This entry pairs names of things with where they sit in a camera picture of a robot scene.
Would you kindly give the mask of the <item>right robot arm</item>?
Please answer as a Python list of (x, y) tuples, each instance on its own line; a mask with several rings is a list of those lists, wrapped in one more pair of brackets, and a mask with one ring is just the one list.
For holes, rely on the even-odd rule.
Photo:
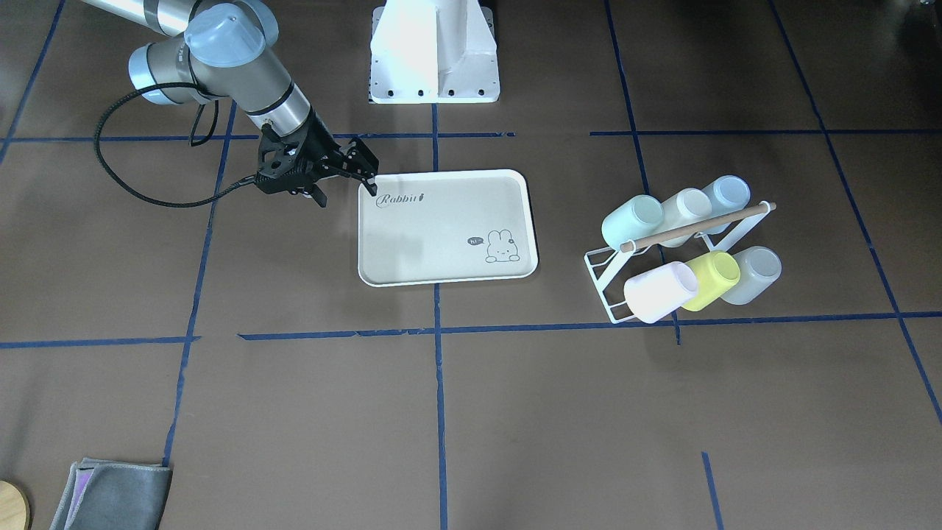
[(134, 91), (112, 104), (96, 124), (100, 141), (109, 117), (143, 97), (156, 105), (195, 102), (200, 107), (231, 99), (261, 131), (257, 170), (218, 194), (255, 186), (264, 194), (286, 192), (327, 204), (321, 179), (355, 179), (375, 196), (379, 161), (360, 138), (340, 146), (273, 47), (280, 28), (261, 1), (94, 1), (97, 9), (150, 28), (165, 38), (131, 54)]

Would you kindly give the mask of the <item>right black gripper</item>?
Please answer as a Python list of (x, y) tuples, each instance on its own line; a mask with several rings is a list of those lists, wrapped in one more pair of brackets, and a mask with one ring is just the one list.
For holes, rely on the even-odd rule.
[(278, 135), (264, 124), (257, 152), (255, 187), (264, 194), (304, 194), (320, 208), (327, 195), (316, 184), (320, 179), (346, 177), (363, 186), (376, 186), (379, 160), (360, 137), (339, 146), (315, 110), (297, 130)]

